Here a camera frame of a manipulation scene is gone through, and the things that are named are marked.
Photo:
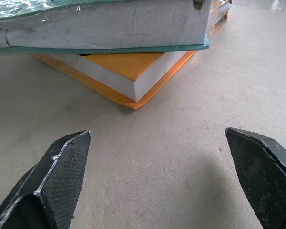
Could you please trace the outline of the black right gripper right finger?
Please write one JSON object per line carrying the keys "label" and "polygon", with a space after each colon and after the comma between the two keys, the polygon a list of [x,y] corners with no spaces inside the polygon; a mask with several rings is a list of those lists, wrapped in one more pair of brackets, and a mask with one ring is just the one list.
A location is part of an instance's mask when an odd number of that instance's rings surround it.
{"label": "black right gripper right finger", "polygon": [[263,229],[286,229],[286,150],[270,137],[225,130],[239,183]]}

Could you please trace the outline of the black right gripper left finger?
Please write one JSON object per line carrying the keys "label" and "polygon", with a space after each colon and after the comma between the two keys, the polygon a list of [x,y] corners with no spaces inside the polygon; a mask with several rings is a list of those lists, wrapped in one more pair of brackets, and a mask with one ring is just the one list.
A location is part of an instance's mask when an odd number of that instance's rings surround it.
{"label": "black right gripper left finger", "polygon": [[90,131],[54,141],[0,205],[0,229],[69,229],[82,189]]}

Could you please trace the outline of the orange cover thick book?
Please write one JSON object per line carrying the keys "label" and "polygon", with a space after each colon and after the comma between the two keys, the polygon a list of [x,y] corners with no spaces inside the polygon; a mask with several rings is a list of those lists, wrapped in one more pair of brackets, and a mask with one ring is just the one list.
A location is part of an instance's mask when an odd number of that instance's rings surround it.
{"label": "orange cover thick book", "polygon": [[35,54],[49,66],[133,110],[144,106],[195,54]]}

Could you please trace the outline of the green cover thick book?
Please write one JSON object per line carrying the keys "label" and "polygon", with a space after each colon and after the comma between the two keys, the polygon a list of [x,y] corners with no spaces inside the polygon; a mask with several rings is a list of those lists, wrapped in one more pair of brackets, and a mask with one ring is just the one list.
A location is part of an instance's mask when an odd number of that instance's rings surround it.
{"label": "green cover thick book", "polygon": [[216,0],[0,0],[0,53],[116,54],[210,46]]}

